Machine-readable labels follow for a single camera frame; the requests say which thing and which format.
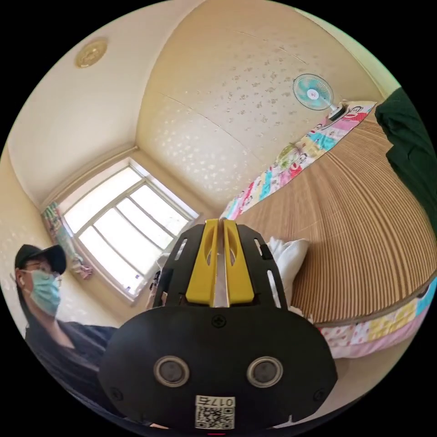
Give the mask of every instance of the window pane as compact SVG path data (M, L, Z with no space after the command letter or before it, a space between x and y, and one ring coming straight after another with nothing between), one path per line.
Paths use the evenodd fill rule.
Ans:
M140 180L141 176L130 167L127 167L100 184L65 214L65 220L70 229L74 233L77 232L91 217L108 205L110 201Z
M182 228L188 223L188 220L182 217L182 215L145 185L135 191L131 197L141 208L147 211L157 222L165 226L173 235L179 234Z
M117 255L95 229L89 227L79 240L126 292L135 295L137 287L144 278Z
M94 226L142 274L148 272L162 253L115 209L105 213Z
M144 235L149 237L163 250L172 242L173 238L151 220L132 200L124 199L117 208L133 223Z

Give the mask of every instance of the bamboo mat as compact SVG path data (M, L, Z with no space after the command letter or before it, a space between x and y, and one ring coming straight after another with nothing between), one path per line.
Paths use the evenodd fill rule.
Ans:
M374 110L330 152L236 219L310 248L291 304L318 325L384 315L422 291L437 270L437 243L385 153Z

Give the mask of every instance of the fan stand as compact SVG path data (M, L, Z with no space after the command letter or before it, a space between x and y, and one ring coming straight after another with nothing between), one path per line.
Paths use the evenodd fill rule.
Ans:
M347 111L347 105L344 103L341 103L339 106L331 105L331 112L328 115L328 120L333 122L335 120L338 120L340 117L342 117L346 111Z

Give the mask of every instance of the yellow clip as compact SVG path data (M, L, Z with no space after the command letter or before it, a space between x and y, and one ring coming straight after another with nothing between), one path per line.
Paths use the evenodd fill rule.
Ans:
M250 281L236 223L233 220L224 220L223 231L229 306L248 304L254 300L254 289Z
M185 294L187 301L192 304L214 305L218 228L218 220L206 220L199 252Z

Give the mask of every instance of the dark green fabric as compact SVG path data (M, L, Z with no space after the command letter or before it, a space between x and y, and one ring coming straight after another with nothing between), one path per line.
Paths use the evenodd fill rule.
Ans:
M375 110L393 147L386 157L393 171L424 208L437 236L437 156L418 112L402 88Z

